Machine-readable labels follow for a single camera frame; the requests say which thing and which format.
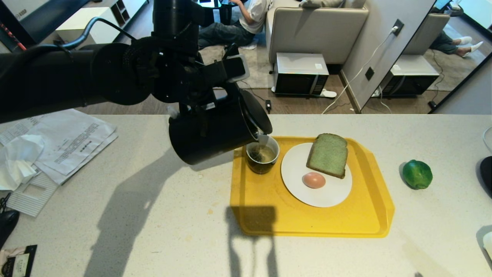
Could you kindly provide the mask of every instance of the laptop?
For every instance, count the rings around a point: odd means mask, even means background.
[[[434,4],[434,8],[439,10],[440,13],[443,13],[450,2],[451,0],[437,0]]]
[[[236,3],[229,2],[229,0],[222,0],[220,2],[221,5],[231,5],[231,6],[237,6]]]

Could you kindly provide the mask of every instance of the yellow tray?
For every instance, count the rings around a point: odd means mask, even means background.
[[[285,187],[280,165],[287,151],[315,138],[275,137],[280,155],[272,170],[259,175],[246,165],[246,149],[234,152],[231,207],[246,235],[383,238],[390,230],[395,206],[374,155],[348,142],[347,164],[352,190],[340,204],[316,208],[302,203]]]

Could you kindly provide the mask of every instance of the man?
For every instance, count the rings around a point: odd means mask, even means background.
[[[245,46],[253,41],[255,34],[261,32],[265,17],[272,0],[250,0],[246,9],[241,0],[230,0],[241,10],[241,18],[232,25],[214,22],[200,30],[198,47],[201,49],[217,45],[236,43]]]
[[[448,55],[456,54],[464,58],[477,50],[478,47],[484,43],[483,41],[480,41],[470,47],[458,47],[458,45],[466,45],[471,43],[471,40],[472,38],[470,36],[452,39],[444,31],[442,31],[429,48],[441,51]]]

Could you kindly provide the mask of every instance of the bread slice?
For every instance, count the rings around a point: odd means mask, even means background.
[[[312,144],[306,166],[337,178],[345,178],[347,141],[334,134],[320,134]]]

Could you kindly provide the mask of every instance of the mirror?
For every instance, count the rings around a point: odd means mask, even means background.
[[[362,113],[431,112],[492,54],[491,12],[489,0],[437,0]]]

